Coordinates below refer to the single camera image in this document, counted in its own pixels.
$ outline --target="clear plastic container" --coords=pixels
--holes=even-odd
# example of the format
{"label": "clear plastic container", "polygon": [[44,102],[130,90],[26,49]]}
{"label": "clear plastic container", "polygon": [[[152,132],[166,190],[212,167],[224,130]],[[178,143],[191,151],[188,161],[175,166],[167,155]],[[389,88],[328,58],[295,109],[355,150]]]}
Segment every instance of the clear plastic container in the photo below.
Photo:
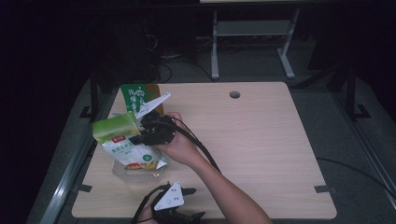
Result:
{"label": "clear plastic container", "polygon": [[117,175],[126,183],[160,182],[164,168],[158,170],[126,170],[125,165],[117,160],[113,161],[113,174]]}

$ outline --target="floor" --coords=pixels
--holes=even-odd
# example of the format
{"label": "floor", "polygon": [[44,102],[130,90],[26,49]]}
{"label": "floor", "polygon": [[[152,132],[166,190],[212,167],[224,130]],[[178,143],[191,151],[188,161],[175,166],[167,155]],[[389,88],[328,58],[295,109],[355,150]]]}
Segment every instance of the floor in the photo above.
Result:
{"label": "floor", "polygon": [[[218,82],[256,82],[282,81],[289,86],[312,77],[317,71],[308,71],[307,66],[314,39],[293,40],[288,57],[296,78],[286,78],[276,48],[282,39],[262,39],[260,45],[255,41],[248,45],[224,41],[219,53]],[[168,59],[174,55],[169,52]],[[202,48],[196,62],[186,58],[175,58],[160,66],[161,80],[169,78],[169,83],[211,82],[210,50]],[[357,80],[356,105],[364,105],[370,113],[369,119],[352,122],[346,115],[344,106],[345,90],[332,93],[326,89],[330,76],[313,83],[305,89],[290,89],[292,99],[303,122],[306,134],[314,153],[319,158],[340,161],[353,166],[366,174],[375,175],[373,165],[366,154],[367,146],[373,148],[383,162],[393,181],[396,181],[396,124],[375,99],[371,88],[360,79]],[[106,117],[115,94],[100,94],[101,113],[98,118]],[[61,141],[56,149],[47,177],[38,194],[27,223],[39,223],[43,217],[53,192],[56,190],[73,152],[84,145],[83,141],[91,132],[90,120],[79,117],[84,106],[90,105],[90,82],[81,90],[64,128]],[[364,141],[359,138],[364,134]],[[85,175],[90,155],[79,170],[74,186],[78,186]],[[372,179],[343,165],[318,161],[337,209],[337,217],[332,220],[274,220],[275,223],[395,223],[395,205],[385,191]],[[73,202],[77,197],[76,188],[71,188],[56,223],[130,223],[131,219],[92,219],[76,218],[71,215]]]}

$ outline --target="hand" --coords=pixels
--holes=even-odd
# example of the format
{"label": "hand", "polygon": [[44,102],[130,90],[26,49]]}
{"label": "hand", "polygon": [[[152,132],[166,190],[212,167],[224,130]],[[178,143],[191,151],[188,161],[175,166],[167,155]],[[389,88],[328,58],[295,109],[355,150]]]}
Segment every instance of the hand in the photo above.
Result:
{"label": "hand", "polygon": [[152,211],[150,206],[146,206],[145,208],[143,208],[142,213],[140,213],[139,215],[137,223],[158,224],[158,222],[152,218]]}
{"label": "hand", "polygon": [[[181,120],[179,113],[167,113],[166,115],[171,118],[175,118],[175,124],[188,132],[186,127],[179,121]],[[174,139],[169,144],[157,145],[154,147],[168,155],[172,160],[188,166],[192,166],[195,161],[202,158],[202,155],[197,150],[196,145],[179,132],[176,132]]]}

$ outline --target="table surface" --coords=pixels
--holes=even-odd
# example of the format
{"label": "table surface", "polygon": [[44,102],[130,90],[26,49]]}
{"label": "table surface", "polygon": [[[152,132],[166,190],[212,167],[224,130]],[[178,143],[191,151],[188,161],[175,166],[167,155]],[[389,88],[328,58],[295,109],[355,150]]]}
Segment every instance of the table surface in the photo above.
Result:
{"label": "table surface", "polygon": [[[203,142],[222,173],[252,197],[270,218],[330,219],[336,210],[288,87],[282,82],[160,84],[176,111]],[[239,91],[240,98],[230,97]],[[118,93],[112,113],[124,113]],[[202,180],[169,160],[160,182],[128,183],[112,173],[113,158],[98,146],[72,209],[75,217],[132,217],[145,195],[167,181],[196,188],[178,211],[224,218]]]}

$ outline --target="dark background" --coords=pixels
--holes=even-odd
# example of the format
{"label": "dark background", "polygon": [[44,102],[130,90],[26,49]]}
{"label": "dark background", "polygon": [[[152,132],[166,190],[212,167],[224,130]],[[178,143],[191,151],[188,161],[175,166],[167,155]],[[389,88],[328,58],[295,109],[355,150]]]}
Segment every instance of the dark background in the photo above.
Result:
{"label": "dark background", "polygon": [[[164,48],[184,49],[192,58],[194,48],[186,46],[211,32],[210,11],[147,16],[136,11],[81,13],[68,10],[70,6],[69,1],[0,3],[2,223],[26,221],[70,109],[93,69],[103,91],[122,82],[150,82],[149,64],[158,59],[143,50],[147,31],[156,33]],[[312,68],[347,61],[396,120],[395,11],[392,1],[307,7],[295,34],[317,38]]]}

